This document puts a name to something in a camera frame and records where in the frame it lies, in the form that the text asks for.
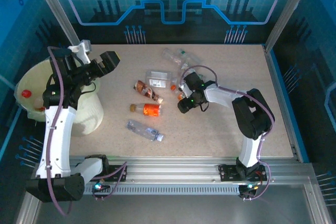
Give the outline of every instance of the orange bottle label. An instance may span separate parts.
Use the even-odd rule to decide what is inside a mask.
[[[160,115],[160,105],[158,104],[145,104],[143,106],[143,114],[151,115],[151,116],[159,116]]]

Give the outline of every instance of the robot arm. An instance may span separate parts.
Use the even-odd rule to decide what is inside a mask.
[[[224,88],[218,87],[214,81],[204,83],[195,72],[184,78],[181,89],[186,94],[186,98],[177,105],[182,113],[198,106],[202,111],[205,111],[206,109],[202,106],[209,102],[218,103],[234,110],[238,127],[243,134],[243,146],[236,160],[236,169],[242,179],[258,169],[258,146],[262,135],[268,132],[271,127],[271,121],[266,112],[249,98],[228,92]],[[252,89],[246,93],[270,111],[259,90]]]
[[[90,61],[86,54],[90,48],[89,41],[83,41],[78,46],[54,51],[64,84],[64,100],[52,133],[50,163],[47,164],[46,153],[49,131],[60,101],[59,79],[55,65],[50,60],[53,74],[50,76],[43,93],[44,107],[46,108],[44,147],[36,178],[29,180],[26,185],[26,190],[43,202],[51,201],[47,186],[47,165],[50,166],[52,186],[57,201],[79,200],[87,182],[102,172],[108,174],[109,164],[104,155],[86,157],[72,171],[69,164],[71,128],[76,116],[81,88],[90,85],[96,78],[113,71],[120,61],[114,51],[101,54],[102,61],[99,63],[96,60]],[[76,66],[74,58],[79,60],[80,67]]]

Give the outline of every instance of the white bin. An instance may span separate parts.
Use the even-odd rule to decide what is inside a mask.
[[[39,122],[46,121],[44,111],[36,110],[34,103],[38,103],[38,100],[41,100],[42,94],[46,90],[47,81],[52,73],[49,60],[45,60],[26,72],[21,81],[16,85],[15,98],[27,110],[28,118]],[[71,135],[73,136],[90,134],[98,128],[103,120],[104,111],[97,96],[100,80],[96,79],[94,82],[97,86],[96,90],[83,94],[79,98],[77,114],[71,131]],[[90,91],[94,88],[94,85],[91,84],[90,86],[83,87],[82,92]],[[23,97],[21,95],[23,90],[30,90],[32,92],[31,97]]]

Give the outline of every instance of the speckled work surface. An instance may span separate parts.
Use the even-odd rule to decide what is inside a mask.
[[[101,125],[84,137],[72,137],[70,155],[106,154],[109,156],[212,156],[236,157],[243,136],[234,112],[211,103],[206,112],[199,108],[182,114],[178,99],[170,90],[155,89],[164,98],[162,115],[152,118],[130,112],[131,103],[151,103],[133,90],[135,82],[145,79],[148,69],[176,71],[176,66],[161,58],[162,50],[183,48],[197,54],[213,68],[222,86],[233,89],[261,91],[272,109],[276,126],[267,137],[264,157],[292,157],[284,121],[272,85],[261,45],[92,45],[90,58],[105,51],[116,51],[120,63],[101,78],[98,92],[104,108]],[[202,70],[208,79],[213,76]],[[127,130],[128,119],[138,120],[165,135],[162,142],[152,142]]]

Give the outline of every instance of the metal floor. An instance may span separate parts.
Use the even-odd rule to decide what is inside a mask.
[[[243,202],[238,196],[113,196],[96,202],[84,196],[62,217],[52,203],[41,204],[35,224],[309,224],[311,214],[302,187],[271,186],[262,199]],[[67,202],[61,202],[66,210]]]

